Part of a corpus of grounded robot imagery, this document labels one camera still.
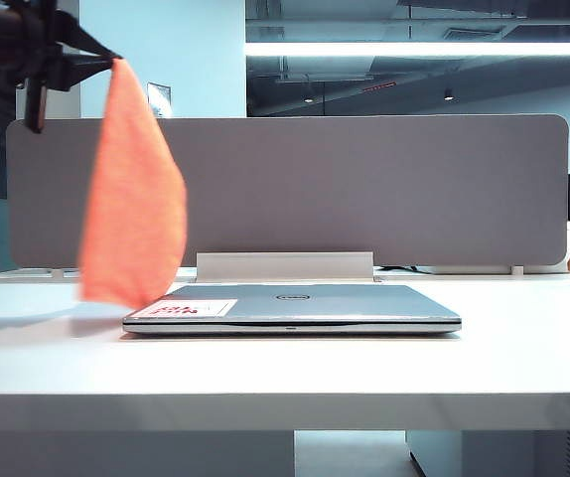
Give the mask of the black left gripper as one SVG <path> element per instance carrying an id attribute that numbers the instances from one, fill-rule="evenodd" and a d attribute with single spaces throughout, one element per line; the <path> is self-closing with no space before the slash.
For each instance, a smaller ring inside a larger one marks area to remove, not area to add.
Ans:
<path id="1" fill-rule="evenodd" d="M 64 45 L 96 56 L 63 56 Z M 69 91 L 110 70 L 113 59 L 121 56 L 94 39 L 56 1 L 0 1 L 0 76 L 8 84 L 44 75 L 48 88 Z"/>

